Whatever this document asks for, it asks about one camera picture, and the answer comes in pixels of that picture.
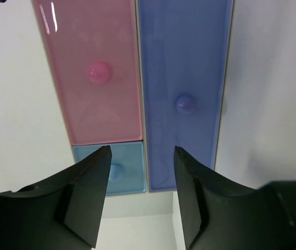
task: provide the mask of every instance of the light blue knob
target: light blue knob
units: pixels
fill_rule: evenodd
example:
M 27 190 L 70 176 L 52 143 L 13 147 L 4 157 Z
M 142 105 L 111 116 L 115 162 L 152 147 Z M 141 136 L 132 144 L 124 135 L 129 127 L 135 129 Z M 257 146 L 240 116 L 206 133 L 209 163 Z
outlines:
M 124 168 L 119 164 L 111 164 L 110 175 L 108 176 L 109 181 L 118 181 L 124 174 Z
M 196 101 L 193 96 L 183 94 L 176 100 L 176 109 L 182 115 L 193 114 L 196 110 Z

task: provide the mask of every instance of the pink drawer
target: pink drawer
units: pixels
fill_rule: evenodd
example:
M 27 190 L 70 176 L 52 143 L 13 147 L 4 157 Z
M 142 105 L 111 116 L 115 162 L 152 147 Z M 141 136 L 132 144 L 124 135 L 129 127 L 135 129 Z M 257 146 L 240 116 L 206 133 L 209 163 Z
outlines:
M 72 145 L 141 140 L 134 0 L 34 4 Z

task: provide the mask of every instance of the round knob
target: round knob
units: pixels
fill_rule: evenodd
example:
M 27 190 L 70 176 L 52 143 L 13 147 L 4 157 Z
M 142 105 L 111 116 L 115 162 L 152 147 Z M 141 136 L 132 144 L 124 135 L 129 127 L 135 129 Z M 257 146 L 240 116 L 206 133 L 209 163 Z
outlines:
M 89 65 L 89 79 L 96 84 L 106 83 L 112 76 L 110 66 L 102 61 L 96 61 Z
M 118 181 L 123 173 L 124 173 L 124 168 L 119 165 L 119 164 L 111 164 L 110 168 L 110 175 L 108 176 L 109 181 Z
M 196 101 L 193 96 L 183 94 L 176 100 L 176 109 L 182 115 L 190 115 L 195 112 Z

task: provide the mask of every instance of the blue panel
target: blue panel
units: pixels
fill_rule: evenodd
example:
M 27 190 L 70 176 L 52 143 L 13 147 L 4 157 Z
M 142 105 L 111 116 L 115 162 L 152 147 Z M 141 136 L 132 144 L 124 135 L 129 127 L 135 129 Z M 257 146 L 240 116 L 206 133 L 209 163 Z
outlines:
M 176 188 L 174 146 L 213 168 L 232 1 L 139 0 L 149 180 Z
M 146 192 L 142 142 L 74 146 L 75 161 L 81 161 L 104 145 L 110 145 L 112 151 L 112 165 L 106 195 Z

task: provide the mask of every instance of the drawer front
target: drawer front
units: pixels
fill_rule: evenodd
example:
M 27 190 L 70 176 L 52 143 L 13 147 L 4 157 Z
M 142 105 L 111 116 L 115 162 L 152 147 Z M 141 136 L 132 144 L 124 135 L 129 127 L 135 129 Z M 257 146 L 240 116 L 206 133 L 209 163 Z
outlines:
M 35 0 L 72 145 L 142 139 L 133 0 Z
M 75 161 L 81 161 L 100 145 L 74 146 Z M 106 195 L 146 192 L 146 175 L 142 142 L 112 143 L 112 164 Z
M 176 188 L 174 146 L 213 168 L 232 1 L 139 0 L 152 191 Z

